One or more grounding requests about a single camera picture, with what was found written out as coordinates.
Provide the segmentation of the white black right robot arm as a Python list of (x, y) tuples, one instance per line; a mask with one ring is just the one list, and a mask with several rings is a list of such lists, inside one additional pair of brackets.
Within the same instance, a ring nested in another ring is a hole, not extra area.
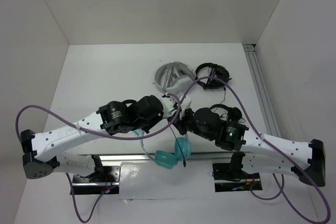
[(278, 173), (297, 177), (306, 185), (323, 187), (326, 155), (321, 140), (296, 142), (262, 134), (240, 124), (225, 121), (209, 108), (187, 109), (173, 125), (184, 135), (191, 132), (226, 151), (233, 151), (229, 172), (235, 178), (254, 173)]

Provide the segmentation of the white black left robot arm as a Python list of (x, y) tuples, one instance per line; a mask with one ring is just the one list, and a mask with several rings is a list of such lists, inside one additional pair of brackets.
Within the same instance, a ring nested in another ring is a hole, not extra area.
[(158, 98), (147, 95), (136, 100), (112, 101), (89, 116), (70, 123), (41, 106), (34, 105), (65, 126), (48, 132), (17, 131), (23, 149), (23, 169), (27, 179), (39, 179), (53, 172), (73, 173), (93, 182), (103, 177), (98, 155), (68, 154), (68, 150), (99, 138), (141, 141), (160, 134), (180, 116), (181, 101), (167, 93)]

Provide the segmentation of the teal white cat-ear headphones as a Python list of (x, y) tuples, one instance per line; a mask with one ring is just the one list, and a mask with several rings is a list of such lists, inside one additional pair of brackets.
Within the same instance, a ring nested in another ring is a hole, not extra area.
[(192, 153), (192, 146), (188, 139), (188, 135), (184, 134), (177, 137), (171, 127), (170, 130), (174, 136), (174, 153), (157, 150), (154, 155), (150, 155), (144, 147), (143, 139), (140, 139), (140, 146), (144, 154), (158, 166), (172, 169), (179, 161), (182, 161), (183, 166), (186, 167), (186, 158), (190, 157)]

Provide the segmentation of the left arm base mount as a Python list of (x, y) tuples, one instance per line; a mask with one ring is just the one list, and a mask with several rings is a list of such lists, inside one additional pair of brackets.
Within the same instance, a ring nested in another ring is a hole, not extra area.
[(74, 195), (117, 195), (120, 191), (121, 162), (102, 161), (103, 173), (90, 179), (73, 174)]

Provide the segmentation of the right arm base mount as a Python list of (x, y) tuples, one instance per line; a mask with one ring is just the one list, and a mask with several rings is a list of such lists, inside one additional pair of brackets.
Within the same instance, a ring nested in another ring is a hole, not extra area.
[(212, 159), (212, 177), (216, 192), (262, 190), (259, 173), (249, 174), (243, 171), (245, 154), (234, 153)]

